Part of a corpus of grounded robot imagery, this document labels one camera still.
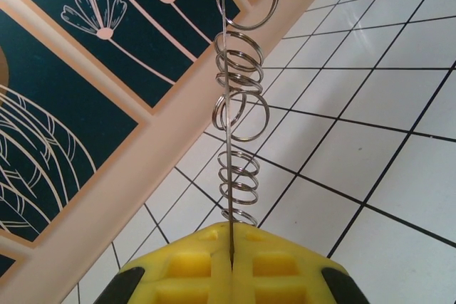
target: yellow plastic holder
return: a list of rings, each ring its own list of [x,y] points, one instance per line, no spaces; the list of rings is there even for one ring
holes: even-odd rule
[[[341,266],[247,224],[214,224],[127,263],[95,304],[368,304]]]

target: stem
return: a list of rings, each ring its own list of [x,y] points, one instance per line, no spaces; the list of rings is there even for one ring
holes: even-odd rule
[[[176,4],[171,3],[170,5],[173,7],[174,10],[176,10],[176,12],[177,12],[177,13],[178,13],[178,14],[179,14],[179,15],[180,15],[180,16],[181,16],[181,17],[182,17],[182,18],[183,18],[191,27],[193,27],[193,29],[194,29],[196,32],[198,32],[198,34],[199,34],[201,37],[203,37],[203,39],[204,39],[206,42],[208,42],[209,44],[212,44],[212,41],[211,41],[210,39],[208,39],[208,37],[207,37],[206,35],[204,35],[203,32],[202,32],[201,30],[199,30],[199,29],[197,28],[197,26],[194,25],[194,24],[192,23],[192,21],[189,20],[188,17],[187,17],[186,15],[184,15],[184,13],[183,13],[182,11],[180,11],[180,9],[176,6]]]
[[[142,67],[146,68],[148,71],[150,71],[151,73],[154,73],[156,76],[158,76],[159,78],[161,78],[162,80],[165,80],[166,82],[168,82],[170,85],[175,85],[176,82],[174,82],[173,80],[170,80],[169,78],[167,78],[166,76],[164,76],[163,74],[161,73],[158,73],[155,69],[151,68],[150,66],[148,66],[147,64],[145,64],[144,62],[142,62],[141,60],[137,59],[135,56],[133,56],[131,53],[129,53],[128,51],[126,51],[124,48],[122,48],[121,46],[119,46],[115,41],[113,41],[112,39],[109,39],[109,41],[117,48],[119,49],[120,51],[122,51],[125,55],[127,55],[129,58],[131,58],[132,60],[134,60],[137,64],[141,65]]]
[[[128,0],[133,6],[167,39],[169,40],[181,53],[186,55],[192,62],[195,62],[197,58],[190,53],[184,46],[179,43],[176,38],[171,36],[171,34],[165,30],[154,18],[149,15],[144,8],[139,5],[136,0]]]

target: metal wire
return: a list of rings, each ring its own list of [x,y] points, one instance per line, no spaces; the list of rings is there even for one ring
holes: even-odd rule
[[[217,6],[219,7],[220,12],[222,13],[222,7],[220,5],[220,0],[217,1]],[[252,26],[242,26],[231,19],[226,19],[227,23],[231,24],[233,27],[239,30],[254,30],[265,24],[269,18],[271,18],[273,12],[276,9],[278,0],[273,0],[271,10],[264,20],[254,24]],[[218,74],[215,76],[216,81],[225,88],[226,79],[229,81],[229,100],[236,98],[239,101],[239,109],[231,119],[231,127],[234,127],[243,117],[244,111],[246,110],[246,104],[248,100],[254,100],[258,102],[258,105],[262,106],[264,109],[265,121],[263,127],[260,127],[258,132],[251,135],[250,137],[240,137],[234,132],[231,134],[231,139],[237,142],[251,142],[257,139],[266,129],[269,118],[270,111],[269,106],[263,96],[263,87],[261,82],[263,81],[263,62],[264,56],[260,46],[248,35],[238,31],[229,30],[226,32],[227,36],[232,37],[235,40],[239,40],[243,43],[246,43],[253,52],[255,56],[251,56],[248,53],[245,53],[240,50],[227,49],[224,52],[223,47],[220,46],[220,38],[222,37],[222,32],[219,33],[214,40],[214,49],[217,53],[216,64],[219,69]],[[226,118],[226,100],[225,94],[221,95],[217,100],[214,109],[212,111],[212,124],[221,131],[227,130],[227,118]],[[236,151],[233,149],[231,153],[227,151],[220,152],[217,156],[217,160],[220,164],[219,178],[222,183],[219,186],[220,193],[225,199],[229,198],[229,190],[237,190],[239,194],[243,194],[243,197],[240,198],[238,195],[232,195],[232,202],[240,205],[251,205],[255,204],[258,201],[258,186],[259,182],[257,175],[260,170],[259,163],[254,159],[254,155],[250,152],[245,151]],[[231,160],[231,177],[228,177],[228,164],[227,161]],[[245,210],[233,208],[232,212],[237,215],[233,217],[235,222],[243,222],[251,224],[252,226],[257,226],[258,221]],[[224,218],[229,220],[229,210],[223,209],[222,215]]]

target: needle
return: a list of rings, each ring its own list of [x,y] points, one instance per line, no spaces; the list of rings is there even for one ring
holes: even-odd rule
[[[233,184],[232,184],[232,164],[231,164],[231,112],[229,106],[229,77],[228,77],[228,54],[227,54],[227,15],[225,13],[225,0],[222,0],[222,19],[223,19],[223,59],[225,74],[225,119],[227,132],[227,187],[228,187],[228,218],[229,218],[229,261],[231,270],[234,263],[234,229],[233,229]]]

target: white tile floor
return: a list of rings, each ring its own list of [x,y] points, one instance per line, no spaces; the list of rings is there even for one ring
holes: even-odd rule
[[[456,0],[315,0],[265,61],[261,227],[343,264],[372,304],[456,300]],[[238,134],[264,120],[249,105]],[[223,221],[209,127],[65,304]]]

